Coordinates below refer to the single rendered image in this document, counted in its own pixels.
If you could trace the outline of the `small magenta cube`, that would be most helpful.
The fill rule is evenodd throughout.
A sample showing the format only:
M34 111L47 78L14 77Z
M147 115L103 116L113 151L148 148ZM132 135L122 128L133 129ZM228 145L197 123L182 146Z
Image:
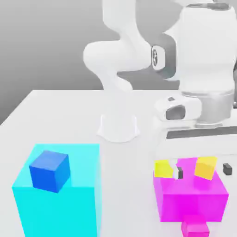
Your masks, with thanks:
M210 231L206 223L182 222L183 237L209 237Z

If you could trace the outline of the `small orange cube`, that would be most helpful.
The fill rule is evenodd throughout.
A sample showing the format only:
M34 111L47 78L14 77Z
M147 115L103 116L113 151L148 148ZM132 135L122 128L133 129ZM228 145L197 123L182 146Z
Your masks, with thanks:
M195 167L195 175L207 180L212 180L216 168L217 157L198 157Z

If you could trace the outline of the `large magenta box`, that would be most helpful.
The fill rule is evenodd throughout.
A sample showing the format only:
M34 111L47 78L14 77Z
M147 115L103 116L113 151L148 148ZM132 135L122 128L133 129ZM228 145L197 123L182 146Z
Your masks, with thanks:
M153 177L162 222L181 222L184 215L200 214L206 222L220 222L229 194L217 172L212 180L195 176L197 158L179 159L183 179Z

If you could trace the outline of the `small blue cube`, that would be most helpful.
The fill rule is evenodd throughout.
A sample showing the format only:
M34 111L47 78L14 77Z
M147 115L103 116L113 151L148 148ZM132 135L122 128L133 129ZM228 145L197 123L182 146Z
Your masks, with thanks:
M45 150L30 165L34 188L58 193L70 177L69 156Z

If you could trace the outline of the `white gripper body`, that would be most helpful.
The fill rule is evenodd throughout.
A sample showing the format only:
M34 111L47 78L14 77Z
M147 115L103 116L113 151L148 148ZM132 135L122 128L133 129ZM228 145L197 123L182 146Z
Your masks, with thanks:
M169 130L160 133L156 159L237 155L237 126Z

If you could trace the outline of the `large cyan box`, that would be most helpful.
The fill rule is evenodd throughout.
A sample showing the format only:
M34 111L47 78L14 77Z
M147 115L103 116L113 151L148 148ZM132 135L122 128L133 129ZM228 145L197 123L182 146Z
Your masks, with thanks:
M29 165L45 150L69 156L71 175L58 193L32 184ZM36 144L12 191L25 237L100 237L99 144Z

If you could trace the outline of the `small yellow cube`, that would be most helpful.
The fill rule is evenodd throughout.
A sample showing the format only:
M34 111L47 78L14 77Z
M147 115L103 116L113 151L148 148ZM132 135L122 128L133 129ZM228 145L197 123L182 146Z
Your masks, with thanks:
M169 160L154 161L154 176L160 178L174 178L175 165Z

